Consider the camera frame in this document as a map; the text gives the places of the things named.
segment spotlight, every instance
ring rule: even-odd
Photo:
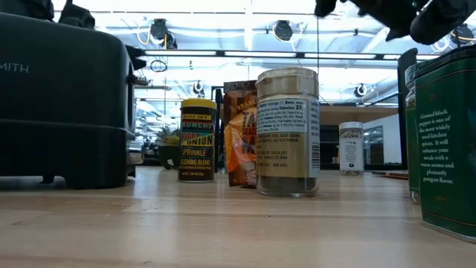
[[[289,41],[292,37],[292,29],[289,26],[289,21],[279,20],[273,28],[274,36],[280,41]]]
[[[169,32],[169,29],[165,25],[166,19],[154,19],[154,22],[150,26],[150,34],[157,39],[163,40],[165,35]]]
[[[365,93],[367,93],[367,87],[363,83],[360,84],[360,86],[356,86],[356,89],[354,90],[354,95],[357,98],[364,97]]]
[[[195,93],[198,98],[205,98],[205,91],[203,89],[203,85],[200,83],[200,80],[193,84],[193,93]]]
[[[154,39],[163,41],[159,44],[161,47],[177,49],[176,38],[169,32],[166,22],[166,19],[154,19],[154,22],[150,25],[150,34]]]
[[[468,25],[462,24],[456,27],[454,30],[450,32],[451,34],[451,41],[455,44],[460,43],[460,45],[465,45],[471,41],[476,41],[475,35],[469,30]]]

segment white wall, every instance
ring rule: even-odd
[[[364,123],[364,130],[379,126],[382,126],[384,132],[384,163],[402,163],[399,115]]]

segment black toaster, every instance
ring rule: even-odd
[[[0,37],[0,176],[124,185],[143,160],[125,45],[107,33],[7,13]]]

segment spice jar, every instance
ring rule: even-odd
[[[345,122],[339,125],[339,156],[341,175],[364,174],[364,125],[360,122]]]
[[[181,102],[179,182],[214,182],[215,117],[214,101]]]
[[[405,71],[405,84],[410,91],[405,99],[405,122],[407,130],[407,160],[408,160],[408,185],[410,200],[419,204],[419,153],[418,153],[418,128],[415,94],[415,71],[418,64],[410,66]]]
[[[275,197],[312,197],[320,170],[317,74],[280,68],[258,77],[257,190]]]

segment spice container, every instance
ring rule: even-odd
[[[275,197],[312,197],[320,170],[317,74],[306,68],[258,77],[257,189]]]
[[[476,243],[476,47],[415,72],[422,224]]]
[[[364,174],[364,125],[346,122],[339,125],[339,156],[341,175]]]
[[[407,159],[408,159],[408,185],[410,200],[419,204],[419,159],[418,159],[418,128],[415,95],[415,71],[418,64],[410,66],[405,71],[405,84],[410,91],[405,99],[405,118],[407,130]]]
[[[213,182],[216,103],[191,98],[181,102],[180,182]]]

